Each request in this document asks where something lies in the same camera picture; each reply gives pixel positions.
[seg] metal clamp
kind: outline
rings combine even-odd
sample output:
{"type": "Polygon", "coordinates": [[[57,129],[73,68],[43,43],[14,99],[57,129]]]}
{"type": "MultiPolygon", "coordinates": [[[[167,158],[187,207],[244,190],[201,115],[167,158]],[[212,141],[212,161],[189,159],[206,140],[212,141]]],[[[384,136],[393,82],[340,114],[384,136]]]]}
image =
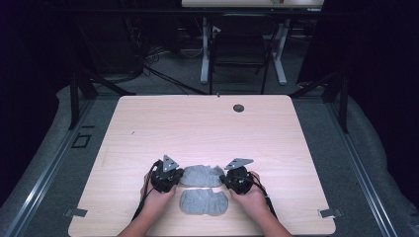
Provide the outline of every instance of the metal clamp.
{"type": "Polygon", "coordinates": [[[87,210],[85,210],[85,209],[79,209],[79,208],[67,209],[64,212],[64,216],[66,216],[66,217],[73,217],[73,216],[84,217],[84,216],[86,216],[86,213],[87,213],[87,210]]]}
{"type": "Polygon", "coordinates": [[[324,209],[318,210],[318,215],[322,218],[336,218],[342,216],[343,212],[340,209],[324,209]]]}

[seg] black cable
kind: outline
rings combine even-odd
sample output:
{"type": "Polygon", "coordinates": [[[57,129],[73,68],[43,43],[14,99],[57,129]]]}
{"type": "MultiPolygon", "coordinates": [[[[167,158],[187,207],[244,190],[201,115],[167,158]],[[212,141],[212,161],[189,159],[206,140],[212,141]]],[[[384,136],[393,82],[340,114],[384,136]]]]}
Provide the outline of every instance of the black cable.
{"type": "Polygon", "coordinates": [[[154,162],[153,166],[151,166],[150,171],[147,174],[147,179],[146,179],[145,184],[144,184],[144,194],[141,197],[141,201],[139,202],[138,208],[136,209],[135,214],[133,215],[133,218],[132,218],[131,221],[133,221],[134,219],[136,219],[136,217],[142,211],[142,208],[144,207],[144,204],[145,204],[145,199],[148,197],[148,195],[151,193],[151,191],[154,190],[154,188],[153,188],[147,194],[145,193],[148,190],[148,183],[150,182],[153,169],[154,169],[154,167],[157,167],[158,166],[159,162],[160,162],[160,160],[154,162]]]}
{"type": "Polygon", "coordinates": [[[250,183],[252,183],[253,185],[255,185],[256,187],[258,187],[258,188],[262,191],[263,195],[265,196],[266,205],[267,205],[267,206],[268,206],[268,208],[271,210],[271,212],[272,212],[272,214],[275,216],[275,218],[277,218],[277,219],[278,219],[278,216],[277,216],[277,214],[275,213],[275,210],[274,210],[274,206],[272,205],[271,199],[269,198],[268,193],[266,193],[265,189],[262,187],[262,183],[261,183],[261,182],[260,182],[260,180],[259,180],[256,176],[254,176],[252,173],[249,173],[249,174],[250,174],[253,178],[256,178],[256,180],[259,182],[259,184],[258,184],[258,183],[256,183],[256,182],[254,182],[253,180],[249,180],[249,179],[247,179],[247,178],[243,178],[243,177],[239,177],[239,176],[234,176],[234,175],[231,175],[230,177],[233,177],[233,178],[236,178],[236,179],[240,179],[240,180],[244,180],[244,181],[250,182],[250,183]]]}
{"type": "Polygon", "coordinates": [[[144,68],[147,69],[148,71],[150,71],[150,73],[152,73],[152,74],[160,77],[161,79],[163,79],[165,81],[168,81],[170,83],[173,83],[175,86],[179,87],[187,95],[188,95],[188,93],[185,90],[183,90],[181,87],[186,88],[188,90],[191,90],[193,92],[196,92],[196,93],[198,93],[200,95],[207,95],[208,94],[208,93],[203,92],[201,90],[198,90],[196,88],[190,87],[190,86],[188,86],[188,85],[186,85],[186,84],[184,84],[184,83],[182,83],[182,82],[180,82],[180,81],[178,81],[178,80],[176,80],[176,79],[174,79],[174,78],[172,78],[172,77],[170,77],[168,75],[165,75],[165,74],[163,74],[161,72],[158,72],[158,71],[152,69],[151,67],[144,66],[144,68]]]}

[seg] crumpled fabric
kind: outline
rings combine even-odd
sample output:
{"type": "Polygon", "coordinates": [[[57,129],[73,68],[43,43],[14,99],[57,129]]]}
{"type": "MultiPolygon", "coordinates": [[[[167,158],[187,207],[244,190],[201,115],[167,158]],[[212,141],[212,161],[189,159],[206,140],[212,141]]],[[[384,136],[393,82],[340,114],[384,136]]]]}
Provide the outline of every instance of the crumpled fabric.
{"type": "Polygon", "coordinates": [[[219,166],[214,168],[204,165],[189,166],[185,168],[180,182],[186,186],[214,188],[222,185],[219,176],[223,174],[224,171],[219,166]]]}
{"type": "Polygon", "coordinates": [[[228,199],[223,191],[214,193],[212,189],[184,190],[180,205],[187,214],[221,215],[228,209],[228,199]]]}

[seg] light wood surface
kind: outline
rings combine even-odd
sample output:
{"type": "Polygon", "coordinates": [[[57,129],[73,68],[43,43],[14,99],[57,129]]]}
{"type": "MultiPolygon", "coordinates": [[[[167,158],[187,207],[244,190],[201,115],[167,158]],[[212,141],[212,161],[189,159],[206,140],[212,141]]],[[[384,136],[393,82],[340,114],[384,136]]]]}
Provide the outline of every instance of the light wood surface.
{"type": "Polygon", "coordinates": [[[191,8],[321,8],[324,0],[182,0],[183,7],[191,8]]]}
{"type": "MultiPolygon", "coordinates": [[[[96,158],[74,216],[71,236],[115,236],[131,221],[143,177],[163,155],[179,163],[218,165],[234,158],[254,159],[256,171],[280,221],[291,234],[331,234],[333,219],[317,210],[328,204],[298,118],[288,96],[122,97],[96,158]],[[237,113],[233,106],[244,106],[237,113]]],[[[260,235],[261,231],[230,198],[220,216],[182,212],[179,186],[150,236],[260,235]]]]}

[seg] gray floor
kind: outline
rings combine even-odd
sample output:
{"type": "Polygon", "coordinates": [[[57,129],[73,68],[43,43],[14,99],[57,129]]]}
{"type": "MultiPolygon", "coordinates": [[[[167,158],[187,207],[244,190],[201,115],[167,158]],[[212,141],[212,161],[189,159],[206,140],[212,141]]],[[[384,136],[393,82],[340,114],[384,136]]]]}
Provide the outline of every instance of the gray floor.
{"type": "MultiPolygon", "coordinates": [[[[288,40],[283,65],[289,84],[280,86],[275,69],[271,66],[265,94],[287,95],[298,89],[295,80],[306,47],[305,41],[288,40]]],[[[209,89],[208,85],[200,83],[199,56],[161,53],[150,67],[202,91],[207,92],[209,89]]],[[[258,94],[260,75],[259,78],[250,78],[244,73],[242,70],[216,70],[214,91],[221,95],[258,94]]],[[[137,95],[184,94],[173,84],[147,74],[147,71],[144,71],[139,78],[118,85],[137,95]]],[[[60,108],[54,124],[21,182],[1,208],[2,236],[6,233],[18,233],[23,236],[68,235],[71,218],[65,217],[63,213],[67,208],[77,206],[118,101],[114,92],[101,85],[96,87],[99,97],[94,102],[84,101],[86,114],[74,131],[91,135],[86,148],[71,148],[75,138],[69,135],[67,130],[70,125],[69,90],[65,88],[58,93],[60,108]],[[68,141],[69,146],[62,147],[63,141],[68,141]],[[23,215],[22,207],[25,200],[39,184],[38,178],[45,174],[45,168],[61,150],[62,162],[57,165],[57,173],[52,175],[51,183],[44,187],[47,192],[41,197],[42,201],[33,206],[31,214],[23,215]],[[21,229],[13,231],[10,226],[20,226],[21,229]]],[[[293,103],[329,205],[332,208],[340,208],[344,213],[335,219],[337,230],[333,236],[385,236],[385,230],[382,230],[382,225],[377,221],[379,217],[374,212],[376,203],[370,202],[368,192],[362,184],[364,180],[357,176],[353,162],[354,152],[348,148],[348,140],[350,145],[356,148],[355,156],[367,171],[367,178],[377,192],[375,197],[379,197],[379,205],[385,210],[389,223],[394,228],[394,231],[390,230],[386,236],[419,236],[418,211],[399,192],[396,183],[386,172],[385,153],[377,134],[361,109],[350,100],[350,133],[342,134],[335,122],[335,106],[321,102],[321,91],[321,88],[316,89],[307,97],[293,100],[293,103]]]]}

